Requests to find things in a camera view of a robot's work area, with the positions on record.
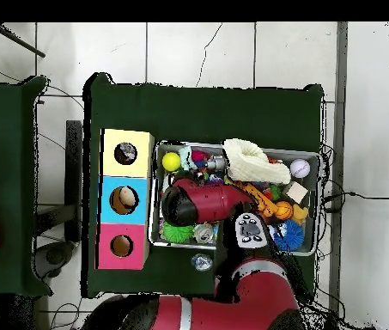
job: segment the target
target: green table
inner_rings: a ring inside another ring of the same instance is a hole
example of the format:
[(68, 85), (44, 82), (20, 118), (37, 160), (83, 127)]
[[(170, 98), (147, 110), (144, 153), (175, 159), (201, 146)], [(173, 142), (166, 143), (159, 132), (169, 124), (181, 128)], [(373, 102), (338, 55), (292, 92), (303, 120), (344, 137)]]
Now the green table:
[[(304, 90), (187, 89), (110, 80), (96, 73), (84, 86), (83, 221), (89, 224), (82, 228), (82, 294), (213, 294), (213, 272), (192, 267), (192, 249), (151, 247), (141, 271), (94, 269), (94, 239), (89, 237), (95, 237), (100, 129), (148, 131), (156, 141), (219, 144), (240, 138), (262, 148), (318, 152), (323, 90), (319, 85)], [(298, 262), (313, 291), (314, 256)]]
[(44, 77), (0, 83), (0, 293), (41, 296), (49, 288), (33, 273), (36, 176), (34, 103)]

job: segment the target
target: blue box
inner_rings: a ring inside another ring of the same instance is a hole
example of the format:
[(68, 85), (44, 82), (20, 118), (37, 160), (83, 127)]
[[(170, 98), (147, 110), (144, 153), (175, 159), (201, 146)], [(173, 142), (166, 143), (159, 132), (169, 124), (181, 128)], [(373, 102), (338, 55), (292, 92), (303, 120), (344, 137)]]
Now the blue box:
[[(102, 178), (101, 197), (101, 223), (124, 223), (124, 224), (145, 224), (148, 220), (147, 202), (149, 201), (149, 191), (147, 188), (148, 179), (109, 177)], [(110, 206), (110, 195), (115, 188), (128, 186), (136, 191), (139, 203), (130, 214), (118, 214)]]

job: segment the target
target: pink box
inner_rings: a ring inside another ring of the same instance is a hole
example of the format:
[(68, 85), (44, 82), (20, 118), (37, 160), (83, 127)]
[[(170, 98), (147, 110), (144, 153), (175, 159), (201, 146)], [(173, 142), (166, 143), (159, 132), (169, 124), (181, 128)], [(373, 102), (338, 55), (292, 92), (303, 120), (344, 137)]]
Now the pink box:
[[(99, 270), (142, 270), (149, 255), (147, 227), (142, 224), (101, 223), (98, 244)], [(118, 257), (111, 248), (112, 240), (118, 235), (131, 239), (131, 252), (128, 256)]]

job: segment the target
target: small clear object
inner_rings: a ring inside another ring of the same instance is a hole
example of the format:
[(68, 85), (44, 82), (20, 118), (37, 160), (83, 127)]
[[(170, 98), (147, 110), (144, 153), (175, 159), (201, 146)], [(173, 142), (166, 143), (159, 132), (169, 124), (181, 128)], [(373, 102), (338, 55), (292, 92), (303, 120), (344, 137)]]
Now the small clear object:
[(212, 267), (212, 259), (207, 254), (196, 254), (191, 258), (191, 263), (200, 272), (208, 271)]

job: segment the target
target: yellow box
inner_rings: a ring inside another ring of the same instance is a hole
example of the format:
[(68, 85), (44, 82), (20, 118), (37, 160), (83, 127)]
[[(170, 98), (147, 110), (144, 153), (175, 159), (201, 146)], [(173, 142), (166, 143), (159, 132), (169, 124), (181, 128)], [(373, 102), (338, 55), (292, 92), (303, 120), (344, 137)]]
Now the yellow box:
[[(151, 176), (151, 156), (155, 146), (155, 139), (150, 133), (146, 131), (105, 129), (103, 141), (102, 173), (105, 176), (139, 178)], [(115, 159), (115, 149), (121, 143), (129, 143), (135, 147), (137, 157), (132, 164), (121, 164)]]

